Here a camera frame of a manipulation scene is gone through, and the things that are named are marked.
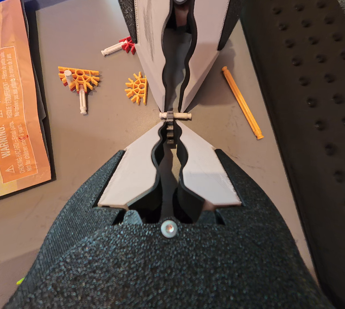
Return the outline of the orange toy set bag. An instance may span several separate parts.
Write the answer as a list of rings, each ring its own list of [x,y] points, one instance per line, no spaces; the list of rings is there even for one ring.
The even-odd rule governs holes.
[[[46,117],[32,62],[22,0],[0,3],[0,195],[51,179],[42,120]]]

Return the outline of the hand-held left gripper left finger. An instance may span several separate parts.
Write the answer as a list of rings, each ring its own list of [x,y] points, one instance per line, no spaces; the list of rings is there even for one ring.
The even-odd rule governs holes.
[[[99,207],[129,208],[154,185],[157,169],[151,153],[160,140],[158,131],[162,126],[161,121],[125,148],[121,161],[98,201]]]

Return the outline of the grey snowflake connector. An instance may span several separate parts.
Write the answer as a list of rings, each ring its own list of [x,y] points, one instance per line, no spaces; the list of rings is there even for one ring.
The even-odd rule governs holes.
[[[175,137],[174,137],[174,112],[168,111],[166,115],[166,136],[167,136],[167,145],[171,148],[176,147]]]

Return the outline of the person's right hand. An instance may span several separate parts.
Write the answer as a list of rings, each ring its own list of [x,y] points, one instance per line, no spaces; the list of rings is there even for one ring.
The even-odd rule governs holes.
[[[176,28],[185,27],[187,25],[189,1],[186,1],[183,4],[174,3],[174,10],[175,10]]]

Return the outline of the yellow fan connector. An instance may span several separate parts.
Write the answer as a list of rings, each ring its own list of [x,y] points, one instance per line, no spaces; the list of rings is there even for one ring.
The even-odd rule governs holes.
[[[133,76],[134,79],[128,78],[128,82],[126,82],[126,96],[130,98],[132,102],[137,103],[137,105],[140,105],[141,101],[146,105],[148,94],[147,78],[146,76],[143,77],[141,72],[133,74]]]
[[[68,68],[68,67],[58,67],[59,77],[64,75],[65,70],[70,70],[74,77],[77,77],[79,82],[79,88],[83,88],[85,93],[88,93],[88,90],[93,90],[93,86],[98,86],[100,81],[99,72],[94,70],[83,70],[78,68]]]

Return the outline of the black perforated panel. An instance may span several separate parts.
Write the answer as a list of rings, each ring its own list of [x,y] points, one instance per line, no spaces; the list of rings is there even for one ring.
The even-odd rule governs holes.
[[[241,24],[321,288],[344,308],[344,12],[248,0]]]

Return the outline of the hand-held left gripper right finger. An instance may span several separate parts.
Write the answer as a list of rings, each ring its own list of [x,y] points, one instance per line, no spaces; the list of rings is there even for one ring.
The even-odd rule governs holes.
[[[241,205],[215,148],[180,121],[175,122],[177,157],[181,164],[178,201],[183,210]]]

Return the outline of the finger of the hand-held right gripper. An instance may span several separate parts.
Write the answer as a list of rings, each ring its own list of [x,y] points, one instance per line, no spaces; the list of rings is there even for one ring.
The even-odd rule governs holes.
[[[149,87],[161,112],[165,111],[163,35],[172,0],[134,0],[138,53]]]
[[[185,58],[179,112],[184,112],[219,55],[218,45],[230,0],[192,0],[189,21],[192,38]]]

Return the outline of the long yellow rod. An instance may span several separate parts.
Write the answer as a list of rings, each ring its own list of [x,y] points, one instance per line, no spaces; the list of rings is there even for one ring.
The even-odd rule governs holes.
[[[227,83],[229,84],[232,93],[234,94],[245,118],[247,119],[249,126],[251,127],[254,135],[256,136],[257,139],[263,139],[264,136],[261,132],[261,129],[259,125],[257,124],[251,110],[248,107],[248,104],[246,103],[242,93],[240,92],[237,84],[235,83],[230,71],[227,69],[227,66],[224,66],[222,68],[222,72],[226,78]]]

